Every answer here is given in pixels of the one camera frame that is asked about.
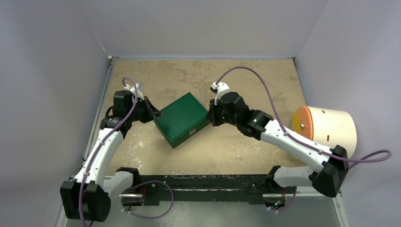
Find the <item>purple hose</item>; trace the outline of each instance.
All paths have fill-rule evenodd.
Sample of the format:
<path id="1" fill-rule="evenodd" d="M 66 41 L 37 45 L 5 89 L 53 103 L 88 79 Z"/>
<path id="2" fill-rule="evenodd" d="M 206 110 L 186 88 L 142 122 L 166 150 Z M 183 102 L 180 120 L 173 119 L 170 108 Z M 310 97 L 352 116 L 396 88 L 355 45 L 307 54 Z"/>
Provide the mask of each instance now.
<path id="1" fill-rule="evenodd" d="M 89 174 L 90 168 L 92 167 L 92 164 L 93 164 L 93 162 L 94 162 L 94 160 L 95 160 L 95 157 L 96 157 L 97 154 L 99 153 L 100 148 L 104 145 L 104 143 L 105 143 L 106 140 L 111 136 L 111 134 L 113 134 L 115 131 L 117 131 L 117 130 L 121 127 L 121 125 L 124 124 L 124 122 L 129 118 L 129 116 L 131 115 L 131 113 L 134 111 L 134 108 L 135 108 L 136 103 L 137 103 L 137 100 L 138 100 L 138 91 L 137 91 L 137 87 L 136 87 L 136 85 L 135 85 L 135 82 L 132 81 L 130 78 L 124 77 L 124 78 L 122 79 L 122 83 L 124 84 L 124 86 L 125 86 L 125 82 L 124 82 L 124 81 L 125 81 L 126 79 L 129 80 L 129 81 L 132 83 L 132 85 L 134 86 L 134 88 L 135 88 L 134 103 L 133 103 L 133 105 L 132 105 L 130 111 L 128 112 L 128 114 L 123 118 L 123 120 L 122 120 L 117 126 L 115 126 L 115 127 L 102 139 L 102 142 L 99 143 L 99 145 L 98 145 L 97 148 L 95 149 L 92 158 L 91 158 L 91 159 L 89 160 L 89 162 L 88 162 L 88 166 L 87 166 L 87 169 L 86 169 L 86 174 L 84 174 L 84 177 L 82 178 L 81 186 L 80 186 L 80 188 L 79 188 L 78 211 L 79 211 L 79 217 L 81 218 L 81 222 L 82 222 L 82 224 L 83 224 L 84 227 L 91 227 L 92 224 L 93 224 L 93 221 L 92 221 L 92 222 L 89 224 L 89 226 L 87 226 L 87 224 L 86 224 L 86 222 L 85 222 L 85 218 L 84 218 L 84 211 L 83 211 L 83 209 L 82 209 L 82 197 L 83 197 L 84 184 L 85 184 L 85 181 L 86 181 L 86 179 L 87 179 L 87 175 Z"/>
<path id="2" fill-rule="evenodd" d="M 149 183 L 161 183 L 161 184 L 163 184 L 164 186 L 166 186 L 166 187 L 168 188 L 168 190 L 170 191 L 170 194 L 171 194 L 170 206 L 168 207 L 168 209 L 167 209 L 163 214 L 158 215 L 158 216 L 154 216 L 154 217 L 143 216 L 143 215 L 140 215 L 140 214 L 132 213 L 131 211 L 128 211 L 127 209 L 125 209 L 124 203 L 122 202 L 122 198 L 121 198 L 121 206 L 122 206 L 122 208 L 123 208 L 123 210 L 124 210 L 125 212 L 127 212 L 128 214 L 134 215 L 134 216 L 136 216 L 136 217 L 138 217 L 138 218 L 157 219 L 157 218 L 161 218 L 162 216 L 166 215 L 166 214 L 171 210 L 171 208 L 173 207 L 173 204 L 174 204 L 174 194 L 173 194 L 173 190 L 171 190 L 170 186 L 168 186 L 166 183 L 164 183 L 164 182 L 162 182 L 162 181 L 156 181 L 156 180 L 153 180 L 153 181 L 146 181 L 146 182 L 144 182 L 144 183 L 135 185 L 135 186 L 129 188 L 128 190 L 133 190 L 133 189 L 139 188 L 139 187 L 144 186 L 144 185 L 149 184 Z"/>
<path id="3" fill-rule="evenodd" d="M 274 106 L 273 99 L 271 98 L 270 91 L 269 91 L 269 89 L 267 88 L 267 85 L 266 85 L 266 83 L 264 82 L 264 80 L 262 79 L 262 77 L 261 77 L 255 70 L 253 70 L 253 69 L 251 69 L 251 68 L 249 68 L 249 67 L 245 67 L 245 66 L 236 66 L 236 67 L 233 67 L 233 68 L 229 69 L 228 71 L 226 71 L 223 75 L 221 75 L 221 77 L 217 80 L 216 84 L 218 84 L 218 83 L 221 81 L 221 79 L 222 79 L 225 75 L 227 75 L 229 72 L 231 72 L 231 71 L 233 71 L 233 70 L 235 70 L 235 69 L 245 69 L 245 70 L 249 70 L 249 71 L 253 72 L 253 73 L 260 79 L 260 81 L 262 82 L 262 84 L 263 84 L 263 86 L 264 86 L 264 88 L 265 88 L 265 90 L 266 90 L 266 92 L 267 92 L 267 95 L 269 96 L 269 100 L 270 100 L 271 107 L 272 107 L 272 109 L 273 109 L 274 115 L 276 115 L 276 119 L 277 119 L 277 121 L 279 122 L 280 128 L 281 128 L 281 129 L 288 135 L 288 137 L 290 137 L 293 141 L 295 141 L 295 142 L 297 142 L 297 143 L 299 143 L 299 144 L 301 144 L 301 145 L 303 145 L 303 146 L 305 146 L 305 147 L 307 147 L 307 148 L 309 148 L 309 149 L 312 149 L 312 150 L 317 151 L 317 152 L 319 152 L 319 153 L 325 154 L 325 155 L 327 155 L 327 156 L 329 156 L 329 157 L 338 159 L 338 160 L 340 160 L 340 161 L 353 162 L 353 164 L 349 166 L 349 169 L 353 168 L 354 166 L 356 166 L 356 165 L 359 164 L 359 163 L 381 162 L 381 161 L 385 161 L 385 160 L 389 159 L 389 158 L 392 156 L 392 153 L 391 153 L 391 151 L 389 151 L 389 150 L 379 150 L 379 151 L 373 152 L 373 153 L 371 153 L 371 154 L 368 154 L 368 155 L 362 157 L 361 159 L 343 158 L 343 157 L 336 156 L 336 155 L 334 155 L 334 154 L 330 154 L 330 153 L 324 152 L 324 151 L 322 151 L 322 150 L 319 150 L 318 148 L 315 148 L 315 147 L 313 147 L 313 146 L 311 146 L 311 145 L 309 145 L 309 144 L 306 144 L 306 143 L 304 143 L 304 142 L 302 142 L 302 141 L 297 140 L 295 137 L 293 137 L 291 134 L 289 134 L 289 133 L 285 130 L 285 127 L 284 127 L 283 123 L 281 122 L 281 119 L 280 119 L 280 117 L 279 117 L 279 114 L 277 113 L 276 107 Z M 374 156 L 374 155 L 377 155 L 377 154 L 381 154 L 381 153 L 387 153 L 387 155 L 384 156 L 384 157 L 376 158 L 376 159 L 369 159 L 369 160 L 366 160 L 367 158 L 369 158 L 369 157 L 371 157 L 371 156 Z"/>

